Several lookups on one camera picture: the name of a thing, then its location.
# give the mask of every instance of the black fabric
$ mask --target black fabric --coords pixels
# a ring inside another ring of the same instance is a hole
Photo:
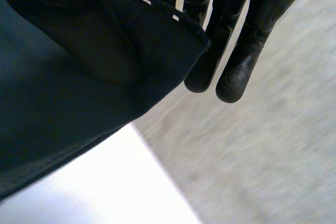
[[[163,11],[141,0],[100,0],[103,10],[95,11],[104,11],[103,18],[116,18],[114,22],[122,27],[141,63],[134,84],[113,85],[88,73],[78,58],[67,52],[72,45],[62,40],[57,30],[46,28],[54,20],[41,22],[45,9],[30,5],[34,0],[8,1],[21,16],[0,0],[0,199],[143,115],[183,81],[208,47],[198,25],[160,1],[151,0]],[[60,5],[57,0],[38,1],[46,1],[44,8],[56,10],[59,18],[67,5],[87,11],[96,0],[60,0]],[[185,25],[172,19],[173,14]],[[57,26],[65,27],[68,20],[63,20],[64,24],[60,20]],[[82,29],[97,22],[91,18],[90,23],[82,23]],[[85,40],[81,45],[92,47],[95,40],[104,38],[97,34],[90,39],[92,43]],[[111,57],[125,56],[111,47]]]

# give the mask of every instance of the black glove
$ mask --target black glove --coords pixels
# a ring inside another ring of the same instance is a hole
[[[199,19],[190,11],[198,9],[197,0],[189,2],[187,14],[203,24],[204,12]],[[230,40],[240,12],[246,0],[214,0],[213,11],[206,33],[211,40],[205,52],[185,80],[186,87],[193,92],[204,92],[209,87],[222,55]],[[238,101],[250,79],[257,59],[276,21],[295,0],[251,0],[249,11],[234,51],[216,87],[217,96],[224,102]],[[205,1],[202,10],[207,9]]]
[[[142,0],[0,0],[0,199],[183,81],[208,39],[187,15],[150,1],[159,10]]]

